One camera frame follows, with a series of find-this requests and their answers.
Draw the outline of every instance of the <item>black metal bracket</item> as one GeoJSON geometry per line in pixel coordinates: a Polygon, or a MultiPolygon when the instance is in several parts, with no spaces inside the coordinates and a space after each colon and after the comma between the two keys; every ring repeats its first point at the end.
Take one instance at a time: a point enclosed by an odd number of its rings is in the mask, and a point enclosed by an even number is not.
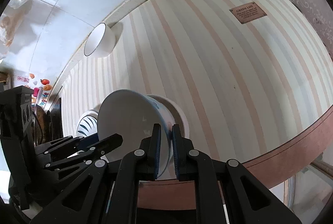
{"type": "Polygon", "coordinates": [[[160,136],[155,124],[152,136],[122,160],[77,164],[81,174],[30,223],[135,223],[139,180],[157,178],[160,136]]]}
{"type": "Polygon", "coordinates": [[[173,126],[173,148],[177,179],[195,182],[197,223],[226,223],[222,195],[232,224],[301,223],[241,163],[212,160],[195,150],[178,125],[173,126]]]}
{"type": "Polygon", "coordinates": [[[84,162],[100,159],[123,142],[118,134],[99,141],[96,133],[34,147],[32,93],[20,86],[1,92],[0,97],[0,141],[11,173],[8,192],[21,210],[28,209],[32,201],[46,206],[88,167],[84,162]]]}

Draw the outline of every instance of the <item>pink object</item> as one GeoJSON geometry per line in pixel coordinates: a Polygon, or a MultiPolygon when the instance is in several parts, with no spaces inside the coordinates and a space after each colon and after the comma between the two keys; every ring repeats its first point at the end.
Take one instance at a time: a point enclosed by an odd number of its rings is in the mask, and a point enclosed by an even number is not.
{"type": "Polygon", "coordinates": [[[19,81],[23,81],[23,82],[29,82],[29,78],[26,78],[26,77],[22,77],[22,76],[18,76],[17,77],[17,80],[19,80],[19,81]]]}
{"type": "Polygon", "coordinates": [[[33,97],[37,97],[39,92],[39,88],[34,88],[34,94],[32,95],[33,97]]]}

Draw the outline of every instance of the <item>white cup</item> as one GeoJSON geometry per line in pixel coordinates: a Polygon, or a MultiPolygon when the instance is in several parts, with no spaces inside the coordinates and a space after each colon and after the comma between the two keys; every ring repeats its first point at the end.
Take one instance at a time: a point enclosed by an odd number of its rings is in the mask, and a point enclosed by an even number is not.
{"type": "Polygon", "coordinates": [[[171,131],[175,121],[170,111],[155,99],[131,90],[118,90],[103,101],[97,119],[99,140],[114,133],[123,137],[123,144],[106,154],[109,162],[122,159],[139,148],[141,140],[150,137],[154,123],[161,125],[161,146],[158,177],[172,157],[171,131]]]}
{"type": "Polygon", "coordinates": [[[84,55],[94,58],[105,58],[111,54],[116,44],[116,36],[105,24],[101,23],[89,35],[84,45],[84,55]]]}

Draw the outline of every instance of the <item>wall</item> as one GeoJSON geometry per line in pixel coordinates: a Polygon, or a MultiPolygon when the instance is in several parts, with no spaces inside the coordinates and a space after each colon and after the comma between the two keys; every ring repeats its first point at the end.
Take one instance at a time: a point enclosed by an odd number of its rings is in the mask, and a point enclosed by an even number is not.
{"type": "Polygon", "coordinates": [[[333,11],[326,0],[290,0],[314,27],[333,57],[333,11]]]}

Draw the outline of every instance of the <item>sticker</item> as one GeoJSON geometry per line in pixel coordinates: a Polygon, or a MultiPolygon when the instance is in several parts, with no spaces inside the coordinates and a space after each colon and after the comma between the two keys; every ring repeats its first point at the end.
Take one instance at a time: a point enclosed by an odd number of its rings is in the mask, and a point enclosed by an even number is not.
{"type": "Polygon", "coordinates": [[[29,82],[29,78],[26,78],[26,77],[22,77],[22,76],[18,76],[17,77],[17,80],[19,80],[19,81],[23,81],[23,82],[29,82]]]}
{"type": "Polygon", "coordinates": [[[43,92],[42,96],[41,96],[41,100],[38,103],[39,106],[44,106],[47,103],[47,100],[49,98],[49,93],[47,92],[43,92]]]}
{"type": "Polygon", "coordinates": [[[245,24],[267,15],[255,2],[240,5],[229,11],[232,12],[241,24],[245,24]]]}

